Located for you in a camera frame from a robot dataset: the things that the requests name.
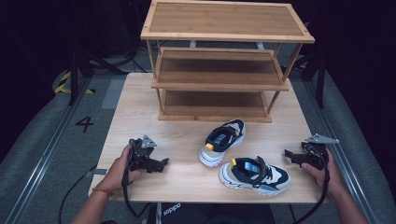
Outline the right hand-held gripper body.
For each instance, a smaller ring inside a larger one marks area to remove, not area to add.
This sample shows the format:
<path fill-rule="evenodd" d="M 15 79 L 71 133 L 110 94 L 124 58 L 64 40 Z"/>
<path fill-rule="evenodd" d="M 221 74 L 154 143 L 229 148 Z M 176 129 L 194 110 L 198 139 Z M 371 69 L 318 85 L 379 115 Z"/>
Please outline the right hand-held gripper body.
<path fill-rule="evenodd" d="M 315 133 L 312 136 L 306 137 L 301 145 L 308 156 L 307 163 L 319 170 L 322 170 L 326 167 L 329 161 L 326 145 L 339 143 L 340 141 L 338 139 L 333 139 Z"/>

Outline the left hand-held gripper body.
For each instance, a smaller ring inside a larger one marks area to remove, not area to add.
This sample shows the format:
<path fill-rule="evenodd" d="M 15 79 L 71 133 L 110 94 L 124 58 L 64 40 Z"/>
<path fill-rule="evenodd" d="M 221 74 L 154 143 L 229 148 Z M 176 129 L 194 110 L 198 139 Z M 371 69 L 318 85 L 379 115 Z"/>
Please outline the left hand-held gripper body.
<path fill-rule="evenodd" d="M 130 139 L 129 145 L 131 147 L 128 156 L 130 171 L 145 169 L 147 165 L 155 165 L 155 160 L 151 159 L 149 155 L 156 147 L 156 143 L 149 136 L 144 134 L 143 138 Z"/>

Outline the person's right hand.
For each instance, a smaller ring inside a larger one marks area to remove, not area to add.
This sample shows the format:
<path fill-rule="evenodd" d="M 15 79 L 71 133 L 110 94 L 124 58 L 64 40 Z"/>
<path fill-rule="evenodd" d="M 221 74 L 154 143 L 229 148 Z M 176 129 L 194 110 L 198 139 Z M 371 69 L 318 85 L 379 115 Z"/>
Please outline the person's right hand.
<path fill-rule="evenodd" d="M 328 194 L 336 201 L 346 194 L 346 190 L 344 188 L 341 176 L 338 172 L 338 168 L 334 162 L 332 153 L 330 152 L 330 150 L 327 150 L 327 153 L 329 156 L 328 171 L 330 177 L 328 183 Z M 306 162 L 302 164 L 302 168 L 304 171 L 311 175 L 312 180 L 315 181 L 321 188 L 324 186 L 324 170 L 319 170 Z"/>

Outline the person's left hand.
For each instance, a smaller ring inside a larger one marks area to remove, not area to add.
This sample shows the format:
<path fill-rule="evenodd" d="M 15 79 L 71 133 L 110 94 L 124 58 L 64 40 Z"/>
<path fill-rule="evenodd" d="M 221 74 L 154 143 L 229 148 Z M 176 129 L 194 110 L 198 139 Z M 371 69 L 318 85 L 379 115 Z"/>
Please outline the person's left hand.
<path fill-rule="evenodd" d="M 102 187 L 111 190 L 122 188 L 121 181 L 123 179 L 124 170 L 128 161 L 128 155 L 130 149 L 131 149 L 130 146 L 126 146 L 121 152 L 120 156 L 114 160 L 106 176 L 101 181 Z"/>

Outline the navy beige child's sneaker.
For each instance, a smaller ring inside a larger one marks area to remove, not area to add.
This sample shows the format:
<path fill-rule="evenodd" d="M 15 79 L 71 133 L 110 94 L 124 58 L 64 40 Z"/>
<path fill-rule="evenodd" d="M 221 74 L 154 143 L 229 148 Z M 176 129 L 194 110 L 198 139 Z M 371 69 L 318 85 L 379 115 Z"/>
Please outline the navy beige child's sneaker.
<path fill-rule="evenodd" d="M 199 160 L 208 167 L 218 166 L 226 150 L 239 146 L 245 137 L 246 125 L 241 119 L 233 119 L 214 129 L 205 139 L 199 152 Z"/>
<path fill-rule="evenodd" d="M 266 164 L 260 156 L 256 159 L 231 159 L 221 166 L 219 179 L 226 187 L 252 189 L 264 196 L 275 196 L 285 191 L 291 182 L 285 170 Z"/>

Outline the person's black clothing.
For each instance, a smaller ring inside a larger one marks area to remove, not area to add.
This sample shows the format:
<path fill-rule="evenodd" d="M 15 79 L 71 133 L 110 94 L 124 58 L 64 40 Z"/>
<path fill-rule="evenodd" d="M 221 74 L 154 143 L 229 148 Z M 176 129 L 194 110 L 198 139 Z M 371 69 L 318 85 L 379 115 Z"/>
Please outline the person's black clothing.
<path fill-rule="evenodd" d="M 148 224 L 155 224 L 155 203 Z M 162 224 L 276 224 L 269 204 L 162 203 Z"/>

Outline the black metal stand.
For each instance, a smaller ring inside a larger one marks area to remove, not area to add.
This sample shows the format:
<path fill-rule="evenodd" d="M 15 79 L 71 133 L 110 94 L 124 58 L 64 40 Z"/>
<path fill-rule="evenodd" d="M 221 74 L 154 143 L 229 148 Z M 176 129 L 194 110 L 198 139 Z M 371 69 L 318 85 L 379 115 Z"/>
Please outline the black metal stand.
<path fill-rule="evenodd" d="M 70 78 L 71 78 L 71 96 L 69 104 L 73 105 L 79 96 L 78 89 L 78 73 L 83 77 L 92 77 L 94 72 L 90 60 L 102 65 L 105 69 L 117 74 L 127 75 L 127 72 L 121 71 L 116 66 L 106 62 L 105 60 L 95 56 L 94 54 L 80 48 L 70 50 Z"/>
<path fill-rule="evenodd" d="M 303 56 L 294 63 L 294 68 L 301 67 L 304 64 L 303 71 L 300 74 L 302 81 L 311 81 L 317 76 L 316 100 L 320 108 L 323 104 L 323 91 L 325 81 L 325 61 L 322 54 L 312 53 Z"/>

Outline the yellow black hazard tape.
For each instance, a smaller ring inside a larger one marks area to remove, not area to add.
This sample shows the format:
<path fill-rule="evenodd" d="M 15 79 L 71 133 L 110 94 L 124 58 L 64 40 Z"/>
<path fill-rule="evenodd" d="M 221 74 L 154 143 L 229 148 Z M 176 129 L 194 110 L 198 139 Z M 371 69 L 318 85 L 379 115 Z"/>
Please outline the yellow black hazard tape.
<path fill-rule="evenodd" d="M 58 84 L 58 86 L 55 88 L 54 92 L 55 93 L 67 93 L 67 94 L 71 94 L 72 91 L 70 89 L 67 89 L 65 84 L 67 82 L 67 79 L 69 79 L 71 77 L 71 73 L 70 72 L 66 72 L 64 75 L 62 75 L 61 80 Z"/>

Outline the wooden three-tier shoe rack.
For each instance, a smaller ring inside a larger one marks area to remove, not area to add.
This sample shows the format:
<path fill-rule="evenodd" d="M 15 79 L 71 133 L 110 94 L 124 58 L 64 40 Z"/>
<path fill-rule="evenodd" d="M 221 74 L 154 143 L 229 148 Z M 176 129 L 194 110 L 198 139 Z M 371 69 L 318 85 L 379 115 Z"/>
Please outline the wooden three-tier shoe rack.
<path fill-rule="evenodd" d="M 291 68 L 277 54 L 297 56 L 315 38 L 286 3 L 152 0 L 141 30 L 155 41 L 148 55 L 162 120 L 271 121 L 290 88 Z"/>

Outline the metal floor rail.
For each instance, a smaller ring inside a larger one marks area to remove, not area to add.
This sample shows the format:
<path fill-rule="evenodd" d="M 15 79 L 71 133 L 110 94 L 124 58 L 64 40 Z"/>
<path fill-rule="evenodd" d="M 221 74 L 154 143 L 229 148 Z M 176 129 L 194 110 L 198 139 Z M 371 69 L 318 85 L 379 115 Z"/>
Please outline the metal floor rail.
<path fill-rule="evenodd" d="M 36 163 L 32 173 L 29 175 L 29 179 L 24 185 L 23 190 L 18 198 L 18 200 L 14 203 L 12 210 L 8 213 L 7 219 L 4 224 L 19 224 L 21 222 L 21 217 L 26 211 L 30 201 L 32 201 L 36 190 L 38 189 L 41 180 L 46 174 L 50 163 L 58 149 L 60 141 L 64 135 L 64 131 L 66 125 L 74 115 L 77 110 L 78 104 L 81 101 L 83 95 L 86 90 L 89 88 L 91 84 L 90 78 L 83 78 L 81 80 L 80 85 L 78 86 L 75 94 L 77 95 L 74 98 L 74 102 L 71 105 L 68 105 L 61 116 L 61 120 L 56 126 L 54 133 L 52 134 L 48 144 L 45 147 L 45 150 L 41 154 L 40 159 Z"/>
<path fill-rule="evenodd" d="M 311 81 L 303 82 L 306 97 L 310 100 L 312 113 L 306 115 L 312 133 L 338 139 L 339 144 L 330 144 L 341 176 L 353 200 L 370 224 L 380 224 L 375 213 L 375 191 L 366 186 L 371 175 L 382 175 L 371 149 L 368 147 L 356 120 L 351 115 L 343 97 L 335 86 L 325 87 L 330 99 L 323 100 L 324 107 L 316 98 L 317 86 Z"/>

